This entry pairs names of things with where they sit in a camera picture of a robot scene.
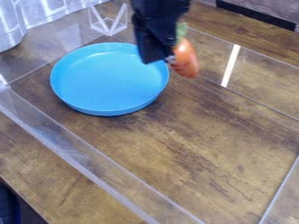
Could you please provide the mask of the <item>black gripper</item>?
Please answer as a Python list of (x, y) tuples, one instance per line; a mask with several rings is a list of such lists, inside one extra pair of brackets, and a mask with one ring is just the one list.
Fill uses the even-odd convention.
[(131, 0), (135, 42), (144, 64), (174, 55), (176, 23), (191, 0)]

